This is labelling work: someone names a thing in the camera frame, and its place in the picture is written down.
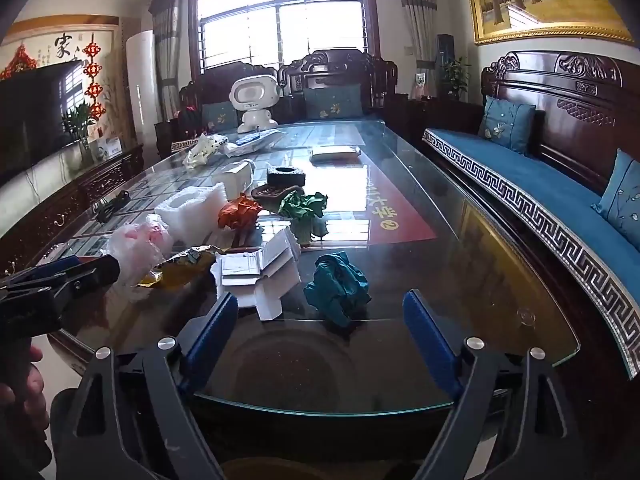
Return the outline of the person left hand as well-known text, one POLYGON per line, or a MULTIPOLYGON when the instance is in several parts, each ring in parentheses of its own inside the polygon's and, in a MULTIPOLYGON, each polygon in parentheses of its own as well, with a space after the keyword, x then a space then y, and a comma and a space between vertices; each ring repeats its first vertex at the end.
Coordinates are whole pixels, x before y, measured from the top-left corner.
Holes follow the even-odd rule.
POLYGON ((36 363, 42 351, 30 338, 1 347, 1 430, 16 455, 37 470, 51 461, 50 417, 36 363))

